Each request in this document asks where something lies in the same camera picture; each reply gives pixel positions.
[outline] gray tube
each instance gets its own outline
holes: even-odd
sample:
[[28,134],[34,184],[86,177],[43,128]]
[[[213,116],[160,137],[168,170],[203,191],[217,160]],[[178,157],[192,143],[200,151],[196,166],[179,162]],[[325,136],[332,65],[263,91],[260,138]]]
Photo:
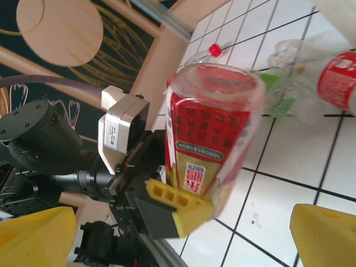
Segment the gray tube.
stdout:
[[63,85],[80,90],[95,93],[101,96],[101,89],[95,86],[88,85],[83,82],[77,82],[62,77],[53,77],[47,75],[16,75],[5,78],[0,78],[0,88],[16,85],[18,83],[54,83],[56,85]]

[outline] plastic bottle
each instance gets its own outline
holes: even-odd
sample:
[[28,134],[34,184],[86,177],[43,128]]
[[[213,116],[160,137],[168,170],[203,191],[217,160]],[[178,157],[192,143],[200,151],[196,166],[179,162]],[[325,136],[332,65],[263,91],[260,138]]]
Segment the plastic bottle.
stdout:
[[324,116],[324,101],[304,84],[270,73],[253,73],[266,84],[265,114],[273,118],[295,117],[307,124],[314,124]]
[[[279,43],[276,53],[268,59],[269,67],[289,68],[292,79],[310,88],[316,96],[356,115],[356,52],[330,53],[298,42],[284,41],[282,46]],[[292,52],[291,47],[296,44],[299,48]],[[290,68],[293,60],[295,66]]]
[[167,90],[166,174],[175,188],[223,209],[258,128],[265,84],[216,64],[191,64]]
[[194,63],[213,63],[210,62],[211,58],[217,58],[221,55],[221,47],[214,43],[206,51],[201,51],[194,56],[190,57],[185,63],[184,66],[194,64]]

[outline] bottle cap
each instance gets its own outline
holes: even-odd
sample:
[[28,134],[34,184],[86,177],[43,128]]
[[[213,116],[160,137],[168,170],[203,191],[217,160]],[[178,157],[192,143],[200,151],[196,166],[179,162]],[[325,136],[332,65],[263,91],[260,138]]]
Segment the bottle cap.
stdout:
[[219,57],[221,55],[221,47],[217,43],[214,43],[209,47],[209,52],[213,57]]

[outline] robotic arm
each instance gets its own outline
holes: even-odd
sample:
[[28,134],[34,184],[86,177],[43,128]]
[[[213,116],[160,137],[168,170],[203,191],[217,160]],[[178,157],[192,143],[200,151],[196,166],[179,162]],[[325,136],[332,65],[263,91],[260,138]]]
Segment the robotic arm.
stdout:
[[107,114],[99,121],[98,151],[83,150],[78,134],[45,100],[0,119],[0,155],[7,162],[0,210],[19,217],[62,205],[62,192],[85,194],[108,203],[122,235],[114,236],[104,222],[83,225],[76,261],[186,266],[161,240],[179,237],[172,215],[177,208],[152,198],[163,186],[164,130],[145,130],[149,103],[140,96],[111,86],[102,106]]

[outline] metal rail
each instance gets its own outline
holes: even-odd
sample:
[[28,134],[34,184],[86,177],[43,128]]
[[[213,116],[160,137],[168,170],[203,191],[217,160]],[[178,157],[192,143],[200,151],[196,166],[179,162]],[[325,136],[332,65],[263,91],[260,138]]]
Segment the metal rail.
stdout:
[[190,41],[193,29],[178,19],[160,2],[154,0],[130,0],[130,2],[162,25],[174,31],[187,42]]

